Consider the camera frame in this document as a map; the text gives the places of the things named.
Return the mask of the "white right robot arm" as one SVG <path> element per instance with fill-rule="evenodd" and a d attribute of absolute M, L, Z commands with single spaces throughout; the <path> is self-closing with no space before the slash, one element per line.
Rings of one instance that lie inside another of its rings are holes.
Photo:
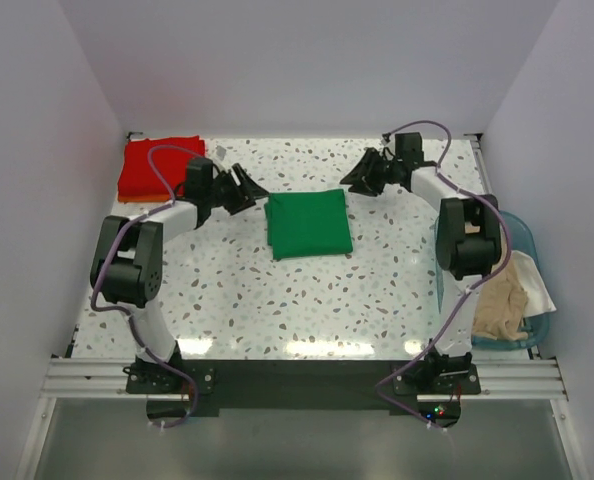
<path fill-rule="evenodd" d="M 422 136 L 386 133 L 383 148 L 369 148 L 341 180 L 352 193 L 377 197 L 388 185 L 398 185 L 424 200 L 437 213 L 435 258 L 442 274 L 438 298 L 443 324 L 427 346 L 402 369 L 418 363 L 425 386 L 446 392 L 458 380 L 453 362 L 466 361 L 472 349 L 472 329 L 478 294 L 492 279 L 502 256 L 506 226 L 492 195 L 458 186 L 442 172 L 452 139 L 436 161 L 425 158 Z"/>

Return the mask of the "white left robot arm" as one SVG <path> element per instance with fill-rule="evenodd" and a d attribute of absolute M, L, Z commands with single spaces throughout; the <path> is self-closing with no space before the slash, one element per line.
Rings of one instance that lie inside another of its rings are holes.
<path fill-rule="evenodd" d="M 182 183 L 163 185 L 170 194 L 163 204 L 137 216 L 103 220 L 90 270 L 90 306 L 95 312 L 125 316 L 136 358 L 152 364 L 150 382 L 162 392 L 173 392 L 183 383 L 184 368 L 172 360 L 178 344 L 158 300 L 164 245 L 202 227 L 214 209 L 236 215 L 269 192 L 240 164 L 225 170 L 205 157 L 188 162 Z"/>

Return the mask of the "green t shirt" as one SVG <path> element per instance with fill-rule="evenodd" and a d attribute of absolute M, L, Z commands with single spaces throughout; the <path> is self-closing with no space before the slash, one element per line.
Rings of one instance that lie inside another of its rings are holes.
<path fill-rule="evenodd" d="M 273 193 L 264 211 L 276 261 L 353 252 L 343 189 Z"/>

